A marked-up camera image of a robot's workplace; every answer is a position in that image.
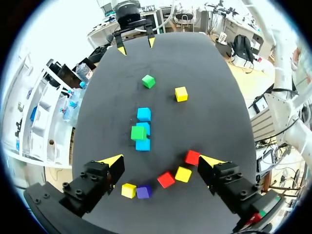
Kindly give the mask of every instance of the metal bracket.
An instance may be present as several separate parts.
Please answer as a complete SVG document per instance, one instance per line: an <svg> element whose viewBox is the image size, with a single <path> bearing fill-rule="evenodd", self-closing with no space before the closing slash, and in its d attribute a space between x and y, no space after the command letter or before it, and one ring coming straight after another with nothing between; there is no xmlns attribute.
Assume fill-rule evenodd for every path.
<svg viewBox="0 0 312 234"><path fill-rule="evenodd" d="M272 94L265 94L265 99L271 111L275 134L285 130L298 118L298 110L293 108L292 100L282 100ZM277 144L285 143L284 134L276 136Z"/></svg>

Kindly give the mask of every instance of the stack of cubes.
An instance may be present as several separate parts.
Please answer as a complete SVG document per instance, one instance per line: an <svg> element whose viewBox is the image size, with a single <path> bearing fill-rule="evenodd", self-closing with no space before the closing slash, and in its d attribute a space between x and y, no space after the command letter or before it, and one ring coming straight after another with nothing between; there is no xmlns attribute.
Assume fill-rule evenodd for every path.
<svg viewBox="0 0 312 234"><path fill-rule="evenodd" d="M151 135L151 127L148 122L151 121L152 113L150 108L143 107L137 110L137 119L140 123L133 126L131 129L131 139L136 141L137 151L150 151L151 140L147 136Z"/></svg>

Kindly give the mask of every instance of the shelving unit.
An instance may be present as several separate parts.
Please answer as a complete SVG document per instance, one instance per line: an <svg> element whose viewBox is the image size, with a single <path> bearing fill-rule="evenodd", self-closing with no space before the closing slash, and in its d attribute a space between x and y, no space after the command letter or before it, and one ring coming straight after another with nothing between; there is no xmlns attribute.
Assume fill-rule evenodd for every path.
<svg viewBox="0 0 312 234"><path fill-rule="evenodd" d="M46 74L49 74L58 82L59 86L53 87L45 79ZM16 77L14 85L22 83L17 82L18 79L22 78ZM26 90L26 97L26 94L23 93L21 97L16 98L16 92L19 90L17 88L12 94L8 95L6 98L9 103L6 105L8 110L4 110L4 115L11 115L17 122L21 119L21 125L19 137L16 137L16 147L12 142L12 134L16 131L16 126L12 126L9 133L4 133L11 136L9 143L2 141L7 155L35 165L71 168L69 149L73 128L63 120L62 114L59 112L60 108L65 107L68 101L67 96L64 95L65 89L72 90L49 67L45 66L39 73L35 84L29 87L28 91ZM16 108L17 101L23 103L22 112Z"/></svg>

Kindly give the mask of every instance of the black backpack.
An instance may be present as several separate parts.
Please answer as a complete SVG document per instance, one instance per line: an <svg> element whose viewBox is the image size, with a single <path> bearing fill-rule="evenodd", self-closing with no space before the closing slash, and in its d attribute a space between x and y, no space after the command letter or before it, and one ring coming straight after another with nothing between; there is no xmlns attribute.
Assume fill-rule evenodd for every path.
<svg viewBox="0 0 312 234"><path fill-rule="evenodd" d="M250 41L246 36L237 35L232 42L232 48L234 50L233 56L237 55L246 61L250 61L254 64L254 55L250 46Z"/></svg>

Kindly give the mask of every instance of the black tabletop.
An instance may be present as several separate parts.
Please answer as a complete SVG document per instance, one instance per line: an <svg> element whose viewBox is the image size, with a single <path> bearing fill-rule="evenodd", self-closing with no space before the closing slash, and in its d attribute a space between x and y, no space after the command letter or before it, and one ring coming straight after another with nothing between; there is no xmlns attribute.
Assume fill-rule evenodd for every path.
<svg viewBox="0 0 312 234"><path fill-rule="evenodd" d="M193 166L188 183L163 189L157 177L175 176L189 149L233 161L255 179L255 149L243 96L230 69L206 35L156 35L125 42L128 55L110 48L100 61L81 104L74 139L73 176L90 160L123 154L125 173L83 218L120 234L229 233L239 217L212 196ZM156 79L147 89L141 79ZM177 102L175 88L185 86L188 100ZM152 111L151 151L138 152L130 139L137 109ZM152 184L150 199L129 199L121 185Z"/></svg>

